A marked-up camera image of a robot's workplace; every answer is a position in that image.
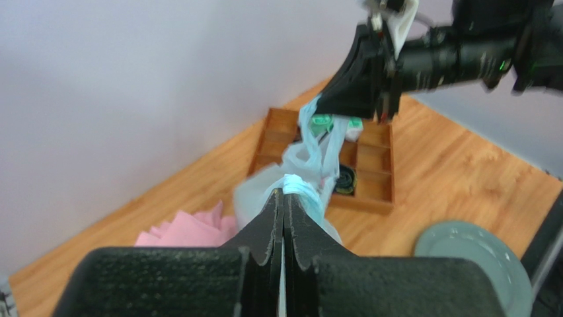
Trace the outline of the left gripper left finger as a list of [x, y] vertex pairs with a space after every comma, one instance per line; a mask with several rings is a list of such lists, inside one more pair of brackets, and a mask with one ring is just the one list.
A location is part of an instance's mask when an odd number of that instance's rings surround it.
[[54, 316], [277, 316], [283, 194], [216, 248], [104, 247], [76, 267]]

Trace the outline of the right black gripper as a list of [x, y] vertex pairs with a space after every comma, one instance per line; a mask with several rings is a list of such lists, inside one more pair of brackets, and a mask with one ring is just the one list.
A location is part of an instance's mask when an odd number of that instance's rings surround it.
[[562, 92], [562, 4], [554, 1], [453, 1], [449, 26], [405, 42], [390, 85], [389, 28], [359, 24], [343, 64], [321, 90], [316, 114], [389, 120], [405, 92], [469, 81], [494, 90], [514, 70], [512, 91]]

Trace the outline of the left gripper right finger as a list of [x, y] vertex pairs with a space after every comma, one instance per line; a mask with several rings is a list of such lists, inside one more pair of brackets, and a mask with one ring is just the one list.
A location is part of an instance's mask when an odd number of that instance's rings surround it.
[[503, 316], [484, 271], [459, 258], [361, 257], [284, 196], [288, 316]]

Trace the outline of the light blue plastic bag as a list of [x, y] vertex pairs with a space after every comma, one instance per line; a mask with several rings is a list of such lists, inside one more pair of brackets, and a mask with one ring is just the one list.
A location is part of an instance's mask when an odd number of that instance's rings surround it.
[[352, 117], [332, 115], [334, 126], [330, 133], [315, 137], [309, 129], [309, 121], [317, 109], [316, 96], [299, 111], [298, 125], [301, 140], [290, 145], [284, 152], [281, 164], [272, 164], [238, 185], [233, 205], [239, 229], [243, 229], [263, 209], [270, 193], [281, 188], [285, 194], [298, 195], [306, 214], [325, 230], [335, 241], [342, 239], [337, 230], [325, 218], [325, 213], [339, 177], [339, 164], [333, 172], [322, 165], [320, 140], [331, 134], [330, 150], [338, 153], [345, 141], [348, 121]]

